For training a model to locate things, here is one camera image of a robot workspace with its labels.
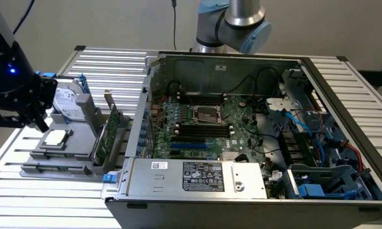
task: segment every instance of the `white wall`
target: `white wall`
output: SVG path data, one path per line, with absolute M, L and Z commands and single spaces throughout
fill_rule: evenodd
M 195 41 L 197 0 L 177 0 L 177 48 Z M 29 0 L 0 0 L 13 27 Z M 344 55 L 382 67 L 382 0 L 262 0 L 274 30 L 264 53 Z M 76 45 L 172 49 L 171 0 L 37 0 L 16 36 L 33 67 L 57 71 Z

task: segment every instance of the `power supply label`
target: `power supply label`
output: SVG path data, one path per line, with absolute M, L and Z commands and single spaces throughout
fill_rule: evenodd
M 221 163 L 183 162 L 183 189 L 188 192 L 224 192 Z

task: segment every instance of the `motherboard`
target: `motherboard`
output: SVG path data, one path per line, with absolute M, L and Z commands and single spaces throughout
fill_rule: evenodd
M 264 155 L 247 99 L 167 98 L 152 105 L 153 158 L 243 160 L 262 163 Z

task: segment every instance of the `slotted metal surface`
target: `slotted metal surface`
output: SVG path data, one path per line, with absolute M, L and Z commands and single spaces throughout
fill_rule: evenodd
M 74 52 L 58 74 L 84 73 L 95 104 L 108 110 L 103 91 L 111 89 L 119 109 L 124 114 L 133 115 L 145 76 L 144 62 L 149 56 L 148 51 L 86 48 Z M 312 61 L 328 81 L 358 81 L 335 58 L 314 57 Z M 382 109 L 375 109 L 377 102 L 362 87 L 351 87 L 354 90 L 347 91 L 339 84 L 335 85 L 343 91 L 339 98 L 351 106 L 348 111 L 354 118 L 366 123 L 362 129 L 379 145 L 382 154 L 382 126 L 367 125 L 382 123 L 377 122 L 382 120 Z M 371 104 L 369 108 L 359 107 L 362 103 L 357 101 Z M 36 147 L 41 136 L 42 133 L 30 128 L 16 130 L 0 150 L 0 228 L 119 229 L 100 199 L 100 183 L 20 177 L 20 165 L 26 161 L 29 150 Z
M 382 156 L 382 97 L 347 62 L 311 58 L 327 84 Z

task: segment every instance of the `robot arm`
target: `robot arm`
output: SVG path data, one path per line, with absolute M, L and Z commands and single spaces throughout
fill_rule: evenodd
M 255 54 L 271 32 L 259 0 L 201 0 L 193 52 Z
M 44 132 L 45 109 L 52 107 L 57 82 L 32 70 L 12 31 L 0 13 L 0 110 L 17 112 L 2 117 L 0 127 L 21 128 L 34 124 Z

